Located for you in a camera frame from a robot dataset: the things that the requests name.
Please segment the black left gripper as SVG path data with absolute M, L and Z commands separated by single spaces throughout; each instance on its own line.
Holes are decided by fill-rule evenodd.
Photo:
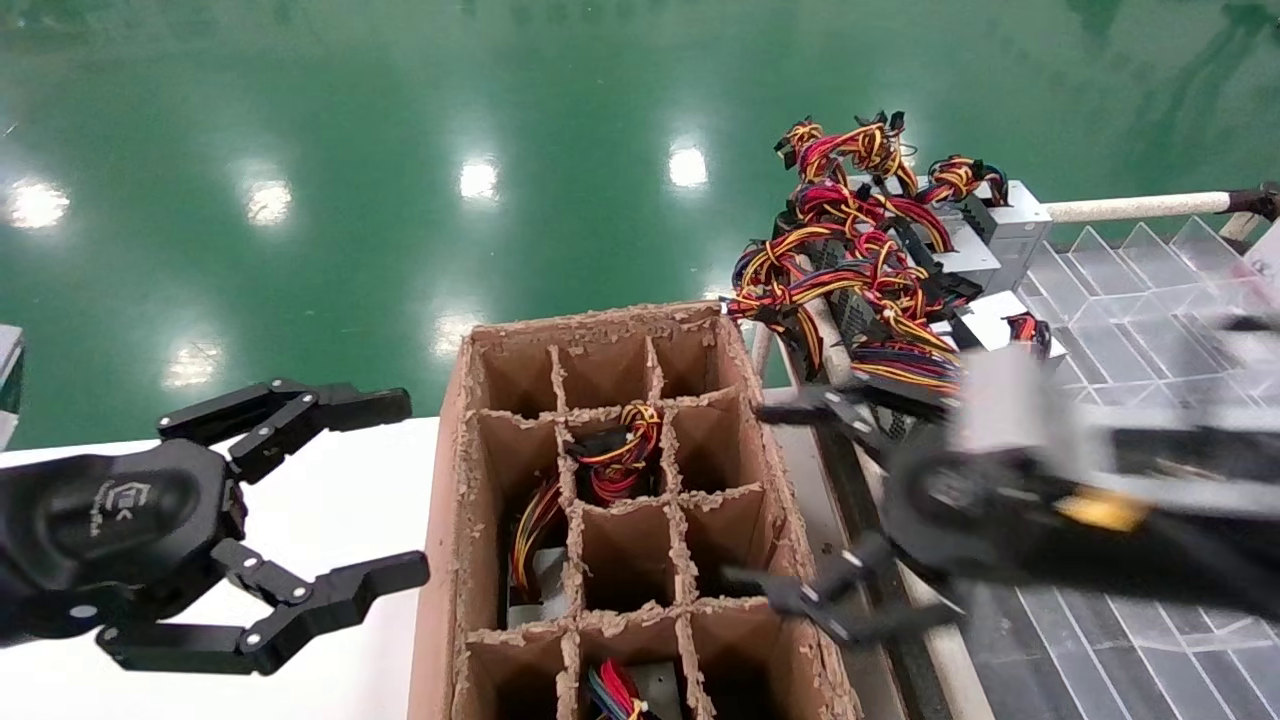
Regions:
M 390 425 L 412 413 L 404 388 L 273 379 L 161 416 L 157 434 L 169 441 L 145 451 L 5 468 L 3 646 L 109 626 L 96 643 L 128 671 L 269 676 L 310 641 L 362 624 L 376 600 L 428 583 L 426 555 L 306 582 L 238 542 L 247 518 L 238 480 L 260 482 L 325 430 Z M 209 448 L 234 437 L 228 462 Z M 270 614 L 247 628 L 156 624 L 224 573 Z M 118 623 L 142 624 L 110 626 Z

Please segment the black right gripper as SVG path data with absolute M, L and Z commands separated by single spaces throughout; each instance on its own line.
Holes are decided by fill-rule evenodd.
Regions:
M 855 389 L 800 386 L 765 396 L 758 420 L 831 427 L 876 465 L 897 445 L 892 413 Z M 726 566 L 731 585 L 760 591 L 771 611 L 855 648 L 957 625 L 946 597 L 870 607 L 852 597 L 899 557 L 928 582 L 956 579 L 1277 614 L 1277 519 L 1233 518 L 1156 503 L 1048 474 L 1023 451 L 954 452 L 922 430 L 890 455 L 881 505 L 890 542 L 865 533 L 812 580 Z

